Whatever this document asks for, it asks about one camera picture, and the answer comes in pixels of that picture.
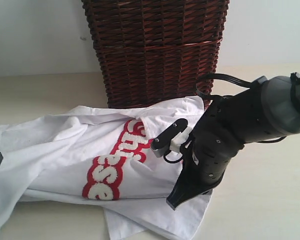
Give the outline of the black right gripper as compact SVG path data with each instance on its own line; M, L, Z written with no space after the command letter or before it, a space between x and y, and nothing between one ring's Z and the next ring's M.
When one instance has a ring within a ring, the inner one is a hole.
M214 98L191 131L189 146L181 148L182 171L166 198L173 210L219 185L230 160L244 147L221 120L221 103L225 100Z

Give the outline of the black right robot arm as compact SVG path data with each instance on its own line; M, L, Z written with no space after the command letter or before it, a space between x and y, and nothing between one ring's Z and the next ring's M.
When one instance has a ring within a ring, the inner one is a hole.
M226 168L246 144L281 141L300 134L300 77L260 77L233 96L217 96L190 134L182 171L167 197L176 209L222 181Z

